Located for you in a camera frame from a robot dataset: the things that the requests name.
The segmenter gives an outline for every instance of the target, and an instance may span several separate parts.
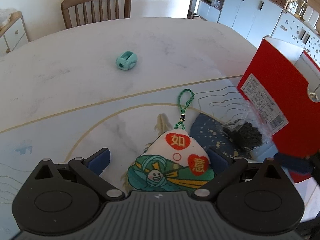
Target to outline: red box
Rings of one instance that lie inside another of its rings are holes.
[[[302,48],[264,38],[237,87],[279,152],[305,157],[320,149],[320,69]]]

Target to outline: chair backrest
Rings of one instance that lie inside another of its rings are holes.
[[[66,28],[72,28],[71,18],[69,14],[69,8],[75,7],[76,11],[76,23],[77,26],[80,26],[80,17],[79,17],[79,11],[78,11],[78,5],[83,5],[83,14],[84,14],[84,24],[88,24],[88,15],[87,15],[87,9],[86,9],[86,2],[91,2],[91,17],[92,22],[96,22],[95,17],[95,11],[94,11],[94,4],[93,1],[95,0],[64,0],[61,3],[61,10],[62,15],[64,19],[64,23],[66,25]],[[124,18],[130,18],[130,12],[131,12],[131,0],[124,0]],[[116,0],[116,19],[119,19],[119,0]],[[99,0],[99,16],[100,16],[100,22],[104,21],[103,19],[103,8],[102,8],[102,0]],[[107,20],[111,20],[111,8],[110,8],[110,0],[107,0]]]

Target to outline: white cabinet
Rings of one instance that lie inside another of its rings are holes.
[[[242,37],[247,38],[252,26],[252,22],[256,13],[255,5],[260,3],[260,0],[241,0],[241,4],[236,15],[236,19],[232,28]]]
[[[303,47],[309,30],[300,20],[284,10],[272,37]]]
[[[220,15],[220,10],[204,1],[200,1],[197,14],[209,22],[216,23]]]
[[[258,47],[272,34],[281,12],[282,7],[269,0],[224,0],[218,22]]]
[[[0,57],[4,56],[8,52],[7,43],[4,40],[4,36],[0,37]]]
[[[281,15],[282,7],[269,0],[260,0],[259,6],[255,9],[255,17],[247,40],[258,48],[264,36],[272,35]]]
[[[218,23],[232,28],[242,0],[224,0]]]
[[[200,15],[202,18],[207,19],[207,15],[210,7],[211,6],[206,2],[200,1],[197,14]]]
[[[0,57],[29,42],[21,12],[15,12],[10,22],[0,30]]]
[[[4,34],[9,49],[12,51],[25,34],[22,19],[18,19]]]
[[[220,12],[221,11],[219,9],[217,9],[213,6],[210,6],[206,20],[208,20],[209,22],[214,22],[214,23],[218,22]]]
[[[303,49],[308,53],[308,55],[320,65],[320,38],[318,35],[314,34],[313,31],[309,31],[304,39]]]

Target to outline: blue gripper pad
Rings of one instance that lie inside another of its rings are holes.
[[[110,164],[111,154],[108,148],[102,148],[89,158],[85,159],[83,164],[95,174],[100,175]]]
[[[301,159],[282,153],[277,153],[273,157],[281,166],[289,171],[295,171],[300,174],[308,174],[313,171],[313,167],[306,159]]]
[[[232,164],[232,160],[228,156],[220,156],[212,149],[207,149],[207,155],[210,159],[211,168],[218,175]]]

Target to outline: white table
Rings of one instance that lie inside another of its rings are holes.
[[[138,63],[119,70],[127,50]],[[108,147],[101,176],[122,189],[120,176],[158,136],[158,115],[178,121],[182,89],[196,93],[187,130],[199,112],[222,121],[238,113],[209,103],[243,101],[235,86],[255,51],[224,25],[142,18],[72,28],[0,58],[0,238],[18,231],[11,203],[42,158],[64,163]]]

